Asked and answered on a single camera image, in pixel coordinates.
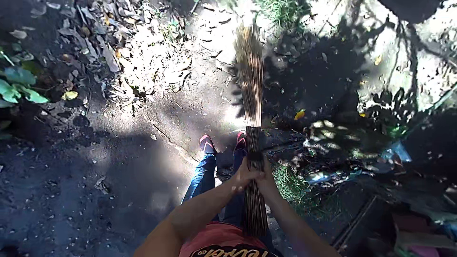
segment grass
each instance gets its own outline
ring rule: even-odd
[[[279,193],[300,216],[333,220],[340,215],[341,204],[336,193],[318,192],[290,166],[280,163],[273,165],[273,176]]]
[[[255,0],[260,12],[278,29],[291,29],[299,20],[310,14],[310,6],[304,0]]]

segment vegetation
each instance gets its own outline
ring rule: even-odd
[[[31,71],[14,65],[8,56],[0,49],[0,58],[6,59],[11,66],[0,71],[0,95],[3,100],[0,101],[0,108],[11,107],[11,103],[18,103],[18,99],[24,96],[27,100],[34,103],[45,103],[49,100],[32,89],[36,83],[36,77]]]
[[[341,213],[341,204],[335,193],[319,193],[289,165],[275,164],[273,176],[279,193],[301,216],[317,220],[332,220]]]
[[[310,6],[303,0],[256,0],[255,3],[278,29],[294,28],[304,15],[310,14]]]

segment broom bristles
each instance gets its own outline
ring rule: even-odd
[[[246,149],[248,166],[263,170],[260,153],[260,125],[262,117],[262,46],[255,25],[237,29],[235,41],[238,75],[241,80],[243,105],[246,117]],[[264,236],[268,229],[265,201],[255,181],[248,184],[244,191],[243,231],[249,236]]]

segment green leaf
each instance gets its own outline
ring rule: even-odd
[[[43,72],[41,66],[34,61],[23,61],[22,68],[32,72],[35,76],[39,76]]]
[[[26,99],[27,100],[29,100],[31,102],[34,102],[34,103],[49,102],[49,100],[47,98],[41,96],[40,94],[38,94],[34,90],[32,90],[30,88],[26,88],[26,87],[21,86],[21,85],[18,85],[18,86],[19,86],[19,89],[26,94]]]
[[[2,93],[3,100],[7,102],[17,103],[17,99],[20,99],[22,96],[19,91],[10,86],[10,89]]]
[[[5,92],[10,91],[11,89],[13,89],[13,87],[10,86],[8,82],[0,80],[0,94],[3,95]]]
[[[17,66],[6,68],[5,76],[9,82],[17,82],[29,85],[36,83],[35,76],[30,71]]]
[[[8,107],[13,107],[13,106],[14,106],[14,104],[0,99],[0,108],[8,108]]]
[[[10,120],[0,121],[0,130],[4,130],[5,128],[9,127],[10,124],[11,124]]]

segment leg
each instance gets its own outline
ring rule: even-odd
[[[215,186],[214,169],[216,168],[215,154],[205,154],[203,160],[195,168],[195,174],[187,189],[182,203],[201,193],[211,190]]]
[[[236,173],[243,157],[247,155],[244,149],[237,149],[234,152],[233,171],[232,175]],[[224,220],[225,223],[230,223],[237,227],[241,227],[241,217],[243,215],[244,207],[244,192],[237,193],[232,197],[230,202],[225,206]]]

